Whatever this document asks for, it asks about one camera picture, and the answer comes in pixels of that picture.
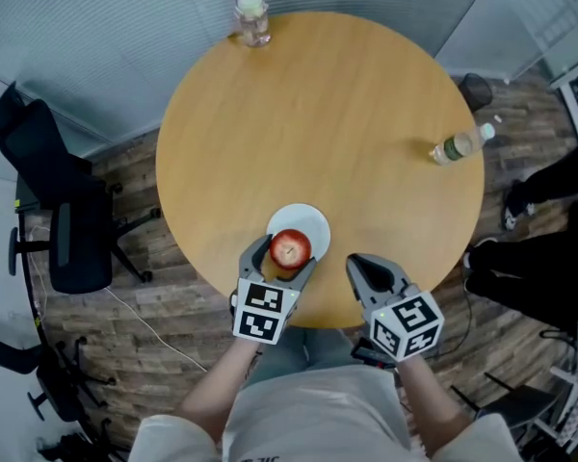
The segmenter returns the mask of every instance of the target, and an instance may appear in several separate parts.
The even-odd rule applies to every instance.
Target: jar lid
[[[482,125],[480,127],[480,132],[482,133],[482,137],[487,141],[494,138],[494,127],[492,126],[492,123],[485,123]]]
[[[238,0],[238,10],[249,18],[260,17],[266,11],[263,0]]]

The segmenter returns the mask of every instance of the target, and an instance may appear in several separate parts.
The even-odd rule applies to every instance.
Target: table top
[[[431,290],[469,243],[483,156],[440,167],[429,152],[473,117],[428,54],[379,24],[290,13],[272,18],[271,32],[262,48],[219,42],[175,91],[156,153],[165,219],[195,269],[229,296],[240,254],[272,214],[314,205],[331,244],[291,323],[359,325],[349,254],[393,260]]]

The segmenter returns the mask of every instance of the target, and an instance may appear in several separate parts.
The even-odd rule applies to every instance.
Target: white plate
[[[329,248],[331,234],[326,217],[319,209],[307,204],[290,204],[276,211],[268,222],[267,234],[276,235],[283,229],[303,232],[312,249],[312,256],[321,260]]]

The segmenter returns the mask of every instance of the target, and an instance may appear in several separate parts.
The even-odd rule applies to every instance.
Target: human arm
[[[426,453],[433,456],[470,426],[471,419],[445,392],[419,354],[399,363],[398,374]]]
[[[258,347],[255,341],[236,338],[173,415],[198,425],[218,443]]]

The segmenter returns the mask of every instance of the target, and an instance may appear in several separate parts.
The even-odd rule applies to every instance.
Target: cylindrical container
[[[453,161],[470,156],[479,151],[486,141],[494,137],[494,127],[491,123],[472,128],[468,132],[460,132],[440,143],[431,152],[433,159],[440,165],[448,165]]]
[[[459,90],[471,113],[492,102],[492,90],[488,82],[475,73],[467,73],[459,84]]]
[[[256,47],[270,41],[268,6],[263,0],[238,0],[235,13],[244,44]]]

